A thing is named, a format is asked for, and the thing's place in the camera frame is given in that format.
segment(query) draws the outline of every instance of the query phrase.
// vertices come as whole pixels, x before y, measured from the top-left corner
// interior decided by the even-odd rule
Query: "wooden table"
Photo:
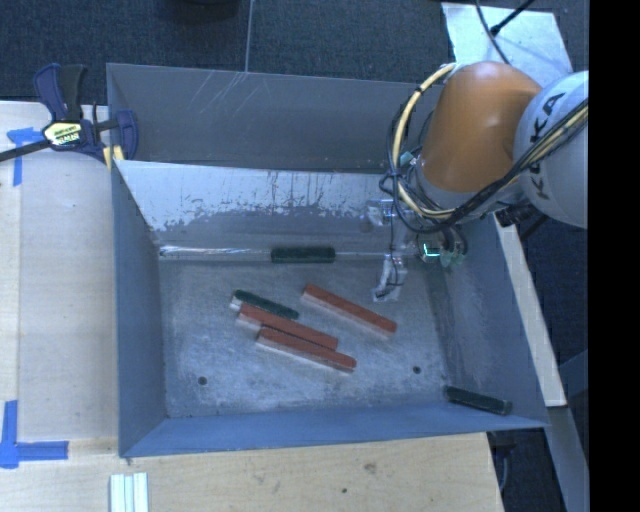
[[[105,115],[106,110],[101,107],[100,116]],[[4,135],[8,130],[28,126],[39,129],[48,121],[48,112],[38,103],[0,102],[0,151],[13,147]],[[13,186],[14,162],[0,164],[0,405],[2,401],[19,399],[19,441],[69,440],[69,458],[22,462],[14,470],[0,469],[0,510],[108,510],[110,475],[138,472],[148,475],[153,512],[504,510],[484,433],[119,458],[115,336],[104,336],[112,327],[113,309],[106,300],[112,296],[112,283],[105,288],[108,273],[102,279],[95,278],[96,272],[104,271],[95,266],[95,258],[89,261],[87,256],[85,264],[78,266],[83,253],[74,250],[64,238],[81,240],[88,253],[111,247],[105,232],[81,225],[96,212],[109,214],[110,197],[103,188],[109,182],[108,171],[89,157],[51,150],[24,157],[23,166],[24,181]],[[62,183],[65,193],[82,191],[76,192],[77,201],[56,195],[62,180],[80,179],[76,174],[78,166],[87,168],[82,178],[86,186],[74,189]],[[32,196],[25,194],[31,199],[23,201],[26,187],[35,187],[36,183],[45,183],[52,191],[49,206],[39,215],[29,209],[37,203]],[[28,226],[24,225],[26,218],[30,219]],[[79,222],[77,229],[73,222]],[[57,228],[62,239],[55,236]],[[38,230],[51,258],[38,257]],[[525,328],[545,401],[547,405],[566,404],[535,289],[514,230],[504,230],[503,247],[510,255],[514,289],[526,313]],[[75,252],[67,258],[65,251]],[[36,271],[25,268],[29,262],[43,267]],[[56,267],[58,278],[53,279],[48,271],[52,265],[76,267],[68,272]],[[40,293],[35,293],[33,287],[39,283]],[[80,287],[85,294],[87,287],[94,287],[89,294],[91,300],[82,300],[86,295],[74,295]],[[36,326],[41,329],[34,327],[37,322],[34,324],[33,312],[30,323],[20,315],[21,302],[32,296],[45,304],[41,316],[42,322],[47,319],[47,323]],[[61,304],[64,318],[56,318],[46,308],[46,300],[53,303],[56,298],[66,301]],[[102,339],[96,341],[91,332],[102,333]]]

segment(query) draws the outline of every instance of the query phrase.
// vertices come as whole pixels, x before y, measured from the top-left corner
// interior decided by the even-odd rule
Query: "black cable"
[[[394,283],[386,283],[389,286],[402,286],[398,283],[398,266],[396,265],[396,261],[393,258],[393,251],[395,250],[395,245],[393,243],[393,208],[391,209],[391,217],[389,219],[389,227],[391,228],[391,241],[389,242],[389,256],[391,257],[391,264],[393,265],[393,273],[395,274],[395,282]]]
[[[444,236],[444,245],[442,248],[445,251],[453,252],[456,248],[456,242],[453,236],[453,228],[443,229],[442,235]]]
[[[498,488],[500,489],[500,494],[504,498],[504,490],[507,487],[507,482],[509,481],[509,460],[511,458],[507,455],[502,459],[502,476],[500,477],[500,483]]]
[[[522,221],[540,213],[528,199],[516,204],[505,204],[506,208],[496,212],[496,219],[505,228],[513,224],[520,224]]]
[[[575,108],[571,109],[571,111],[566,116],[564,116],[560,121],[558,121],[554,126],[551,127],[551,129],[542,137],[542,139],[545,139],[544,142],[549,140],[552,132],[553,132],[553,134],[555,134],[555,132],[558,131],[558,130],[562,130],[564,132],[564,134],[566,135],[565,139],[560,144],[556,144],[556,146],[554,148],[552,148],[552,149],[550,149],[548,151],[545,151],[545,153],[540,158],[538,158],[537,160],[534,160],[534,161],[530,162],[526,166],[527,169],[529,167],[533,167],[534,165],[536,165],[537,163],[541,162],[545,158],[549,158],[556,151],[558,151],[561,147],[563,147],[565,144],[567,144],[568,142],[573,140],[574,137],[577,137],[577,135],[580,132],[582,132],[582,130],[586,126],[586,121],[581,123],[580,125],[578,125],[576,128],[574,128],[571,133],[569,133],[570,128],[567,128],[565,125],[567,124],[567,121],[569,121],[569,119],[571,119],[575,114],[578,113],[578,111],[580,111],[583,108],[588,107],[588,106],[589,106],[589,98],[585,98],[584,100],[582,100],[580,102],[579,105],[577,105]],[[537,149],[538,147],[539,147],[538,143],[536,143],[535,145],[531,146],[531,148],[530,148],[531,151],[527,152],[527,154],[531,154],[533,152],[533,150]]]
[[[536,163],[540,162],[542,159],[547,158],[552,153],[557,151],[561,146],[563,146],[566,142],[571,140],[577,133],[580,132],[581,129],[584,128],[584,125],[579,126],[573,134],[571,134],[568,138],[562,141],[561,144],[558,144],[557,147],[552,150],[546,152],[539,159],[528,162],[531,155],[538,150],[538,148],[545,144],[551,137],[555,136],[558,130],[566,130],[565,125],[578,111],[588,105],[589,99],[586,98],[579,105],[571,109],[571,111],[564,116],[554,127],[552,127],[547,133],[545,133],[534,145],[532,145],[525,153],[518,159],[518,161],[511,167],[509,172],[505,174],[499,180],[494,181],[493,183],[486,186],[476,195],[474,195],[471,199],[463,203],[461,206],[458,206],[455,211],[444,221],[442,224],[450,225],[451,223],[456,223],[459,220],[463,219],[465,216],[470,214],[472,211],[476,210],[486,201],[488,201],[493,194],[502,189],[505,185],[507,185],[512,179],[516,176],[527,170],[528,168],[534,166]]]
[[[395,128],[396,128],[396,124],[397,122],[400,120],[400,118],[402,117],[402,114],[408,104],[408,102],[411,100],[411,97],[413,96],[413,94],[411,96],[409,96],[403,103],[402,105],[400,105],[400,108],[398,109],[398,111],[396,112],[396,114],[393,116],[391,123],[389,124],[389,129],[387,130],[387,137],[386,137],[386,142],[387,142],[387,160],[389,162],[389,170],[387,171],[387,173],[382,177],[382,179],[378,182],[379,188],[380,190],[382,190],[383,192],[389,194],[389,192],[391,192],[389,195],[391,195],[391,197],[393,198],[393,206],[396,209],[396,212],[398,212],[398,218],[402,221],[402,223],[407,227],[407,229],[409,229],[410,231],[413,231],[414,233],[418,233],[418,234],[426,234],[426,233],[432,233],[432,232],[436,232],[439,231],[439,229],[434,229],[434,230],[426,230],[424,228],[424,226],[422,226],[421,228],[416,228],[414,226],[411,225],[411,223],[409,222],[409,220],[406,218],[404,211],[400,205],[400,198],[399,198],[399,194],[398,194],[398,177],[400,176],[400,173],[398,171],[398,168],[396,167],[395,161],[393,159],[393,137],[395,134]],[[407,124],[409,123],[409,121],[411,120],[411,116],[409,116],[409,118],[407,119]],[[386,182],[386,180],[388,178],[391,178],[392,180],[392,189],[391,191],[389,191],[389,189],[387,189],[384,186],[384,183]]]
[[[380,181],[378,181],[378,188],[380,190],[382,190],[385,194],[393,197],[393,190],[391,190],[390,188],[387,188],[385,186],[385,181],[387,181],[389,178],[391,177],[391,175],[389,174],[389,171],[387,171],[386,173],[384,173],[384,175],[382,176],[382,178],[380,178]]]
[[[549,220],[547,215],[540,215],[536,221],[529,226],[524,233],[520,235],[520,241],[524,242],[527,238],[529,238],[540,226],[542,226],[545,222]]]
[[[418,140],[424,141],[425,137],[427,136],[427,131],[428,131],[427,128],[431,126],[432,115],[433,115],[433,110],[429,112],[429,114],[427,115],[427,118],[422,123],[422,128],[420,128],[420,135],[418,136]]]
[[[411,191],[413,196],[417,197],[420,200],[420,202],[427,205],[428,208],[432,210],[442,210],[443,208],[437,202],[435,202],[433,199],[427,196],[427,193],[425,192],[424,188],[422,188],[422,183],[420,183],[420,180],[418,178],[416,178],[415,180],[417,188],[414,188],[411,185],[411,174],[413,173],[413,171],[415,171],[415,165],[410,167],[409,170],[407,171],[407,178],[406,180],[404,180],[406,181],[406,183],[403,183],[403,186],[405,187],[405,189],[407,189],[408,191]]]
[[[458,238],[460,239],[460,243],[462,245],[462,249],[460,249],[460,252],[464,255],[467,254],[467,250],[469,249],[469,243],[467,242],[467,237],[464,236],[464,234],[462,233],[462,229],[460,229],[460,226],[453,226],[453,228],[451,228],[455,231],[456,235],[458,235]]]
[[[484,31],[487,33],[487,37],[489,38],[489,40],[491,41],[491,44],[500,55],[500,58],[504,61],[505,64],[511,65],[511,62],[509,62],[509,59],[504,54],[500,46],[498,46],[498,43],[496,42],[495,37],[493,37],[493,34],[491,33],[491,29],[487,24],[487,20],[485,19],[484,14],[482,13],[482,7],[480,7],[480,0],[476,0],[476,11],[478,12],[478,18],[480,18],[480,23],[482,23],[482,26],[484,27]]]
[[[520,7],[518,7],[515,11],[513,11],[511,14],[509,14],[509,16],[507,16],[505,19],[503,19],[500,23],[498,23],[498,24],[494,25],[493,27],[491,27],[491,30],[490,30],[491,34],[493,36],[497,36],[498,32],[500,32],[508,23],[510,23],[513,18],[515,18],[516,16],[519,16],[522,11],[524,11],[527,7],[529,7],[535,1],[536,0],[527,0]]]

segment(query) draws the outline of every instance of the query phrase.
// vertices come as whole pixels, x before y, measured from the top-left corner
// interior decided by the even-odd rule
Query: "blue tape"
[[[33,128],[21,128],[19,130],[9,130],[7,137],[16,145],[17,148],[23,144],[30,144],[31,142],[40,142],[44,140],[44,136],[41,132],[34,130]],[[17,187],[22,183],[22,157],[19,156],[15,159],[13,164],[13,186]]]
[[[0,468],[16,469],[22,461],[66,460],[68,441],[18,443],[18,401],[5,402],[0,441]]]

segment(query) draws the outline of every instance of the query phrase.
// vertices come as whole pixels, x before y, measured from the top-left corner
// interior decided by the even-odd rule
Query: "cable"
[[[429,112],[426,119],[422,123],[422,128],[420,128],[420,135],[418,136],[418,140],[424,140],[427,136],[427,128],[431,125],[431,116],[433,115],[433,110]]]
[[[406,103],[406,105],[405,105],[405,107],[404,107],[404,109],[402,111],[402,115],[400,116],[400,119],[398,121],[398,127],[402,127],[402,129],[396,129],[395,138],[393,140],[392,155],[393,155],[393,163],[394,163],[394,165],[397,165],[397,163],[398,163],[398,156],[400,154],[400,143],[401,143],[402,135],[403,135],[405,126],[407,126],[407,124],[408,124],[408,119],[409,119],[409,117],[411,115],[411,111],[413,110],[413,107],[418,102],[418,100],[421,98],[422,94],[429,87],[431,87],[441,77],[443,77],[444,75],[446,75],[450,71],[453,71],[453,69],[455,67],[456,67],[456,65],[454,63],[447,64],[447,65],[441,67],[438,71],[436,71],[429,78],[427,78],[424,82],[422,82],[422,84],[420,84],[420,86],[411,95],[411,97],[409,98],[409,101],[407,101],[407,103]]]
[[[463,255],[467,254],[467,249],[469,248],[469,243],[467,242],[467,237],[462,234],[462,229],[460,229],[460,226],[453,226],[451,229],[453,229],[453,231],[455,231],[456,235],[458,235],[458,238],[460,239],[460,244],[462,245],[462,248],[460,249],[460,252]]]
[[[543,158],[551,156],[555,151],[582,131],[589,117],[589,99],[585,98],[579,105],[571,110],[565,117],[558,121],[534,146],[531,154],[523,164],[531,167]],[[554,145],[558,139],[566,135],[566,139],[560,144]]]
[[[493,33],[491,32],[491,29],[487,24],[487,20],[485,19],[484,14],[482,13],[482,8],[480,7],[480,0],[476,0],[476,11],[478,12],[478,18],[480,18],[480,23],[482,23],[484,31],[487,33],[487,37],[489,38],[489,40],[491,41],[491,44],[500,55],[500,58],[503,60],[505,64],[511,65],[511,62],[509,61],[507,56],[504,54],[500,46],[498,46],[498,43],[496,42],[496,38],[493,37]]]
[[[540,217],[538,217],[538,219],[527,228],[527,230],[522,233],[520,235],[520,241],[524,242],[527,238],[529,238],[531,236],[531,234],[536,231],[540,226],[542,226],[545,222],[547,222],[549,220],[549,217],[547,215],[540,215]]]
[[[393,208],[391,209],[391,217],[389,217],[389,227],[391,231],[391,240],[389,242],[389,256],[391,258],[391,264],[393,265],[393,273],[395,275],[395,279],[393,283],[387,282],[388,286],[401,286],[398,283],[398,266],[396,265],[396,260],[393,257],[393,253],[395,252],[395,244],[393,243]]]
[[[527,0],[520,7],[518,7],[515,11],[513,11],[511,14],[509,14],[509,16],[507,16],[505,19],[503,19],[500,23],[498,23],[497,25],[494,25],[493,27],[491,27],[491,30],[490,30],[491,34],[494,37],[497,36],[498,32],[500,32],[504,27],[506,27],[509,23],[511,23],[511,20],[513,20],[516,16],[520,16],[520,14],[535,1],[536,0]]]
[[[509,481],[509,456],[502,459],[502,477],[500,478],[500,484],[498,488],[500,489],[500,494],[504,494],[504,490],[507,487],[507,482]]]

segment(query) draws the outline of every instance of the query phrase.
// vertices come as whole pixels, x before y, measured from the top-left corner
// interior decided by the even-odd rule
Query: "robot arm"
[[[415,104],[447,75],[424,143],[403,153]],[[573,73],[542,88],[507,64],[449,64],[412,94],[389,130],[381,210],[394,235],[374,300],[397,298],[416,235],[423,260],[448,265],[467,251],[462,225],[490,213],[502,225],[542,212],[587,227],[588,80]]]

